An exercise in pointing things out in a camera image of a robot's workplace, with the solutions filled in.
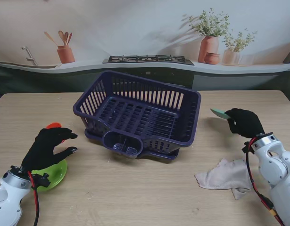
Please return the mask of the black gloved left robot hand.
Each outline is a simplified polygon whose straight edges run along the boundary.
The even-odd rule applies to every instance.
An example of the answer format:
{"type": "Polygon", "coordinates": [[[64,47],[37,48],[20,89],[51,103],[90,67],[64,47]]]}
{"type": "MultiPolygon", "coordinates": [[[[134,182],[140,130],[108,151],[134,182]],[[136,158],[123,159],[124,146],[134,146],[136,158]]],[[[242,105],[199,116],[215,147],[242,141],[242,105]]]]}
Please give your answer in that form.
{"type": "Polygon", "coordinates": [[[22,171],[27,173],[42,170],[64,160],[76,152],[77,147],[68,147],[57,154],[54,154],[54,148],[64,140],[77,137],[78,135],[68,128],[42,129],[21,163],[22,171]]]}

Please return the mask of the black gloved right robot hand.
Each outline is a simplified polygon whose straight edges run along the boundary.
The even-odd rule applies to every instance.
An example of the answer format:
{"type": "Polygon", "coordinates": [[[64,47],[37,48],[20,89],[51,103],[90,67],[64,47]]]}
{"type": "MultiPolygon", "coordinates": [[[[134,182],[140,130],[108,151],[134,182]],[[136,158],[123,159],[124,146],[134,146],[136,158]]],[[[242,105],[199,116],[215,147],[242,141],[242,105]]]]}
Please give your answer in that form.
{"type": "Polygon", "coordinates": [[[254,138],[265,134],[258,116],[249,110],[233,108],[225,112],[229,116],[228,124],[233,134],[239,134],[245,138],[254,138]]]}

